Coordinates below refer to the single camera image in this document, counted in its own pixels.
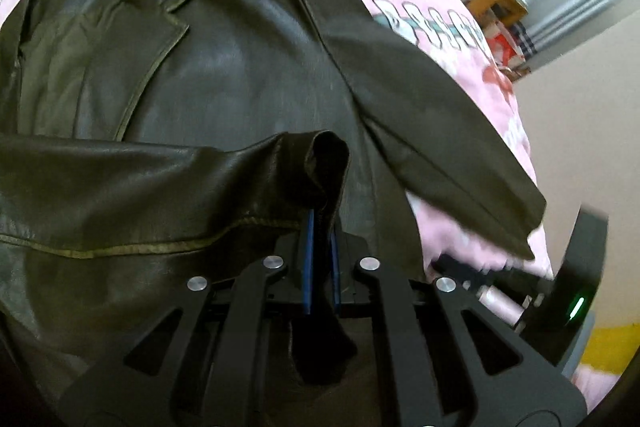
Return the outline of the black leather jacket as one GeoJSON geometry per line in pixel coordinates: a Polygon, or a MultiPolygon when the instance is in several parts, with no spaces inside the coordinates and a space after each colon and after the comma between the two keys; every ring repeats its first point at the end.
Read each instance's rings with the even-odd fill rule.
{"type": "Polygon", "coordinates": [[[533,258],[532,177],[361,0],[21,0],[1,31],[6,379],[58,425],[176,288],[234,277],[307,218],[415,277],[410,195],[533,258]]]}

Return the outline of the red box under desk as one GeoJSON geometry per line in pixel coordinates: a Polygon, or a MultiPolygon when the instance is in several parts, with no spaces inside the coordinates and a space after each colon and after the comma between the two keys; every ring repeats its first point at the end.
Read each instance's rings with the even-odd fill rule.
{"type": "Polygon", "coordinates": [[[483,32],[491,55],[501,72],[511,80],[519,80],[530,72],[524,52],[500,20],[486,25],[483,32]]]}

